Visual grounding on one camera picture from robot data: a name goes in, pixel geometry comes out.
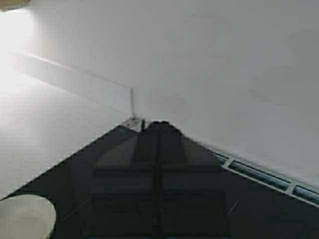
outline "white round object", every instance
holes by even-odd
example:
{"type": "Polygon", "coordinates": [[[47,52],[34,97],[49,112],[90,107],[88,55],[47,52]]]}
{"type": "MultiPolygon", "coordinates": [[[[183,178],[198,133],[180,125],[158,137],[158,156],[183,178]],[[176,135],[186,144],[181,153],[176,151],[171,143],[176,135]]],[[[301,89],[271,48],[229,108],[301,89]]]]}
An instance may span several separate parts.
{"type": "Polygon", "coordinates": [[[54,206],[43,197],[21,195],[0,202],[1,239],[48,239],[55,220],[54,206]]]}

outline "air vent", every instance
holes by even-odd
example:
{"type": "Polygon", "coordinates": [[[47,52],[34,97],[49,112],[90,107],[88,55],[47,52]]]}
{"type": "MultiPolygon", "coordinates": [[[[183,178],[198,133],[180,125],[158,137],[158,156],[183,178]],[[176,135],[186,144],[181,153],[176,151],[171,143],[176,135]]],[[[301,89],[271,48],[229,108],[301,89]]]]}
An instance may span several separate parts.
{"type": "Polygon", "coordinates": [[[226,156],[224,156],[224,155],[222,155],[222,154],[219,154],[219,153],[216,153],[216,152],[214,152],[214,154],[215,154],[217,160],[218,160],[221,164],[224,164],[224,163],[229,159],[228,157],[226,157],[226,156]]]}
{"type": "Polygon", "coordinates": [[[289,187],[289,182],[285,181],[283,179],[277,178],[273,175],[264,173],[258,169],[252,168],[250,166],[247,166],[245,164],[242,164],[237,161],[233,161],[228,168],[237,171],[239,173],[242,173],[246,176],[249,176],[253,179],[256,179],[260,182],[266,183],[270,186],[276,187],[280,190],[286,191],[289,187]]]}
{"type": "Polygon", "coordinates": [[[306,188],[300,186],[295,187],[293,195],[319,205],[319,194],[306,188]]]}

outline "baseboard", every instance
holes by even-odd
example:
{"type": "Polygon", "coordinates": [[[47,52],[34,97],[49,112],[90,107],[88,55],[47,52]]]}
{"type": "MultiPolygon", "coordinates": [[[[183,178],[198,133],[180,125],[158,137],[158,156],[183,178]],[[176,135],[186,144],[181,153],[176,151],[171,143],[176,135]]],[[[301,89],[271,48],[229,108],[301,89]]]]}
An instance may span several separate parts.
{"type": "Polygon", "coordinates": [[[0,63],[101,105],[132,115],[132,89],[26,52],[1,52],[0,63]]]}

